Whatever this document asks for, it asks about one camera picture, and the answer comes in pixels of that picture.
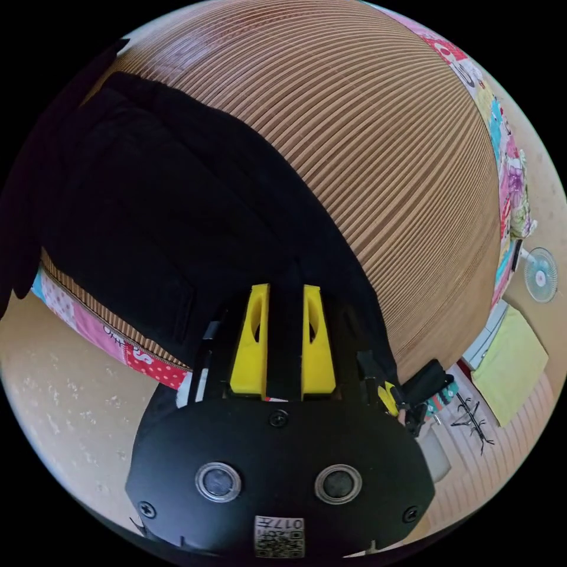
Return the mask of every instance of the qr code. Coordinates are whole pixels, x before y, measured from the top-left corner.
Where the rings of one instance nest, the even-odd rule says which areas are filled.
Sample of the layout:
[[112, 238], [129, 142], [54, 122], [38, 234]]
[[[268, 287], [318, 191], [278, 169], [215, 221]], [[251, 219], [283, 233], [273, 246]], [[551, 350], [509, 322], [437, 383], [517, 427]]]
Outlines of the qr code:
[[303, 518], [256, 516], [254, 526], [256, 557], [296, 559], [305, 556]]

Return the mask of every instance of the screw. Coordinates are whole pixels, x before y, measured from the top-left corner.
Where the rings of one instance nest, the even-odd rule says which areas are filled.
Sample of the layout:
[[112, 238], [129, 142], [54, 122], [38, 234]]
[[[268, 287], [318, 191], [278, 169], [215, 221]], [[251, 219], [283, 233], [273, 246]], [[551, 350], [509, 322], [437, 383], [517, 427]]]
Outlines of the screw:
[[405, 524], [411, 524], [418, 519], [418, 507], [417, 506], [410, 506], [402, 516], [402, 521]]
[[284, 427], [288, 423], [288, 414], [283, 409], [277, 409], [271, 414], [269, 424], [272, 427]]
[[138, 504], [138, 509], [143, 516], [149, 518], [155, 518], [155, 508], [149, 502], [140, 502]]

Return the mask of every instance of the yellow towel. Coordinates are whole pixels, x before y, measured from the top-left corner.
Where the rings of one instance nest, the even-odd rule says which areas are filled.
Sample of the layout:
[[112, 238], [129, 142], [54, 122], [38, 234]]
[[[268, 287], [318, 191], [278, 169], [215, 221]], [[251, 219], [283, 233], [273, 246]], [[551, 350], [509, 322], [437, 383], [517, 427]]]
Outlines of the yellow towel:
[[532, 393], [548, 361], [522, 314], [508, 306], [502, 325], [472, 382], [504, 427]]

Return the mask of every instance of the woven mat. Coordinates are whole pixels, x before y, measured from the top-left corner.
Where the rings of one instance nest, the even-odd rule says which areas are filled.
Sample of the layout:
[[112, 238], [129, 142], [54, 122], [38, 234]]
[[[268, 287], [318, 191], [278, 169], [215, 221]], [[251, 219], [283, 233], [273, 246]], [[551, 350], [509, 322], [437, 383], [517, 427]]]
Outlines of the woven mat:
[[109, 72], [159, 80], [262, 134], [363, 265], [401, 381], [432, 358], [455, 363], [490, 311], [498, 178], [478, 110], [441, 58], [344, 0], [216, 0], [148, 29]]

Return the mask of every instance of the black jacket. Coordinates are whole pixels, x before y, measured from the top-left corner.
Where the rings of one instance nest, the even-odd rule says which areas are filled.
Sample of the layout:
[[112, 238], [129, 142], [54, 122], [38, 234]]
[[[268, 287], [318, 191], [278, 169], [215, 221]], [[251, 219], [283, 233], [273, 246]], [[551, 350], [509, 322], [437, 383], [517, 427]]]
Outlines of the black jacket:
[[42, 246], [101, 304], [192, 365], [208, 322], [232, 295], [259, 283], [313, 284], [357, 310], [377, 362], [397, 381], [357, 258], [258, 133], [125, 73], [79, 106], [123, 45], [67, 88], [14, 165], [0, 201], [1, 239], [10, 242], [0, 257], [0, 315], [12, 289], [20, 298], [29, 291]]

